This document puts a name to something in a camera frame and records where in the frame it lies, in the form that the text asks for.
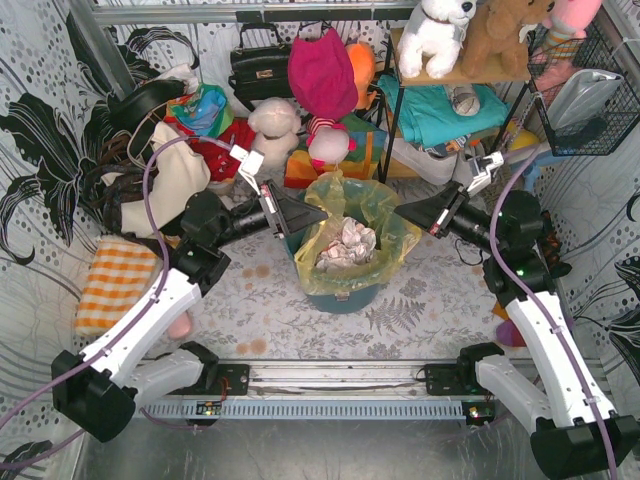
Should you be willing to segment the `yellow trash bag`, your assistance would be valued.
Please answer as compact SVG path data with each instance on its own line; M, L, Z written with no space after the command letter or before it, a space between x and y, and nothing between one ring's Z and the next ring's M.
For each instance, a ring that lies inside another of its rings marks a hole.
M421 239L420 229L395 213L398 195L375 180L325 173L306 189L304 201L328 214L306 230L294 254L308 295L382 285Z

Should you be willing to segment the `teal trash bin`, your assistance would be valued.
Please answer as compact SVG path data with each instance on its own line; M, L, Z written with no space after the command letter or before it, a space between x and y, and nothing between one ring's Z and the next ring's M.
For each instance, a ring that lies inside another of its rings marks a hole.
M304 234L305 230L284 238L283 242L291 260L294 260L295 253L301 247ZM307 294L306 297L313 307L320 312L352 314L370 305L383 287L385 287L385 284L375 284L349 293L331 295Z

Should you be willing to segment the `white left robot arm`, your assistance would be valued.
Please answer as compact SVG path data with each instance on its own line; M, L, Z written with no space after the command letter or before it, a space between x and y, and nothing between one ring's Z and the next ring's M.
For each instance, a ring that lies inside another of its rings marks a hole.
M158 360L141 361L221 279L230 264L223 246L264 229L289 237L327 217L272 181L232 209L211 191L194 194L181 217L181 241L149 291L94 343L78 354L64 351L52 362L55 409L96 440L108 442L140 408L169 393L225 391L228 381L218 372L218 356L195 341Z

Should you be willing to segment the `magenta cloth bag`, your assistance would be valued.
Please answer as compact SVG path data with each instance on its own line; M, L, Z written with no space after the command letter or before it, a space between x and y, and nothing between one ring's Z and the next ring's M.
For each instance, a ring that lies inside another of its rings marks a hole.
M287 74L295 99L313 116L339 120L358 102L351 61L332 27L316 40L294 39Z

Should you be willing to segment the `white sneaker right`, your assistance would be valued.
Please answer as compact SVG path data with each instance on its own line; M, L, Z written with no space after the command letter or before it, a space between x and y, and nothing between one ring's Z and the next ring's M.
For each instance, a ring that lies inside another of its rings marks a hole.
M478 174L475 159L476 153L474 149L458 151L452 181L468 188Z

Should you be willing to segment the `pink doll striped hat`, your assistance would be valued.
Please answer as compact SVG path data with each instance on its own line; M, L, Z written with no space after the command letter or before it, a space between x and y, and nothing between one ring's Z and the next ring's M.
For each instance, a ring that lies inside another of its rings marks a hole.
M347 128L335 120L314 116L307 130L307 151L316 170L337 166L357 147Z

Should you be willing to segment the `colorful printed cloth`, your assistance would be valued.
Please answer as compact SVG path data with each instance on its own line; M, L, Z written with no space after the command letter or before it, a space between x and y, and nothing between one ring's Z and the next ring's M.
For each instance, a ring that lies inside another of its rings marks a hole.
M189 135L218 138L232 124L234 114L224 90L201 84L193 94L167 103L164 121Z

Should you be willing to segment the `striped colourful sock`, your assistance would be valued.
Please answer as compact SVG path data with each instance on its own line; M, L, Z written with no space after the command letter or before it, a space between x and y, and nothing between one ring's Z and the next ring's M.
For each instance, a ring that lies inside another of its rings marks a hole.
M524 348L525 340L499 302L495 303L492 312L502 320L502 323L496 327L497 340L508 347Z

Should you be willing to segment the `pink cylinder case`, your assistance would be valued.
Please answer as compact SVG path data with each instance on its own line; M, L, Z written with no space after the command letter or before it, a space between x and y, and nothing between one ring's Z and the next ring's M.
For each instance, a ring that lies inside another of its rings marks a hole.
M171 340L187 337L193 330L193 320L188 311L181 313L167 328L167 335Z

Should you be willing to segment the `black handbag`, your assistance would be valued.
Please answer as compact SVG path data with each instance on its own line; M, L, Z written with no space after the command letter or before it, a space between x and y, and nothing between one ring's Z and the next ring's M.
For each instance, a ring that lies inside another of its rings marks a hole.
M276 43L246 48L243 34L250 30L270 30ZM282 40L274 24L247 23L242 26L239 46L229 55L232 74L228 83L236 99L250 112L255 110L254 101L294 97L288 79L290 54L291 46Z

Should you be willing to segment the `black round hat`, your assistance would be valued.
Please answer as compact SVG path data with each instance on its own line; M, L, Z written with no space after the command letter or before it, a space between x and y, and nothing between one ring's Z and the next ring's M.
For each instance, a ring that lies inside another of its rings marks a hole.
M149 81L123 100L109 103L109 122L116 131L132 131L149 112L169 100L182 97L185 92L186 84L181 80Z

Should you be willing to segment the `orange plush toy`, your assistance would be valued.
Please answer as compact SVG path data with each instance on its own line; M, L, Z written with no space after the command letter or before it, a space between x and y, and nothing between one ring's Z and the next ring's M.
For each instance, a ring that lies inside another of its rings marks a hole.
M369 85L375 76L375 56L372 48L362 42L351 43L346 51L354 72L354 84L358 94L356 110L369 109L376 93L369 91Z

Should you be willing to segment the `silver pouch in basket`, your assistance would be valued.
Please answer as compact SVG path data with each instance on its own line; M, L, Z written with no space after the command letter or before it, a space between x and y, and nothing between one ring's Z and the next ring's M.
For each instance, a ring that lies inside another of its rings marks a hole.
M623 81L624 77L618 73L601 69L579 70L565 82L547 109L551 128L562 129L594 117Z

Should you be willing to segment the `white plush dog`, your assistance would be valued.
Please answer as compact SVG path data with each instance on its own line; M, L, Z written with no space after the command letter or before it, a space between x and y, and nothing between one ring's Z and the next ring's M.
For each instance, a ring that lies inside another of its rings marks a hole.
M398 69L403 78L422 71L441 79L454 68L477 2L421 0L413 9L398 44Z

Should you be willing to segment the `brown teddy bear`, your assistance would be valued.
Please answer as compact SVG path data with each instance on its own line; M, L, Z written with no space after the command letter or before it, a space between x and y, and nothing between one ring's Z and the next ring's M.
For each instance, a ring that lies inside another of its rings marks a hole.
M476 78L490 57L500 60L502 71L510 78L524 73L528 47L521 32L535 29L555 6L550 0L492 0L481 5L467 29L461 54L461 71Z

